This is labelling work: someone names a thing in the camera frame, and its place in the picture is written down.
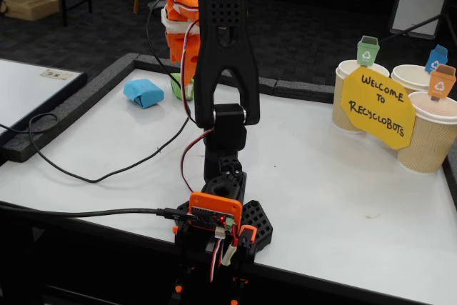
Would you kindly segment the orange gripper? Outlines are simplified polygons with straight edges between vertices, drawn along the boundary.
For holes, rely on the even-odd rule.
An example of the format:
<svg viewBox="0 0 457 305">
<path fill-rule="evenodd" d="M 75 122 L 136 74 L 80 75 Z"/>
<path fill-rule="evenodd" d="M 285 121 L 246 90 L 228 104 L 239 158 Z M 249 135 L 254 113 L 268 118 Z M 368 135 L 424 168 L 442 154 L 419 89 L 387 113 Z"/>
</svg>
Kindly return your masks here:
<svg viewBox="0 0 457 305">
<path fill-rule="evenodd" d="M 161 10 L 161 23 L 165 28 L 166 41 L 170 49 L 170 60 L 181 61 L 184 49 L 184 36 L 189 26 L 198 19 L 197 11 L 189 11 L 166 0 Z M 185 64 L 195 66 L 199 58 L 200 33 L 199 24 L 195 24 L 187 38 Z"/>
</svg>

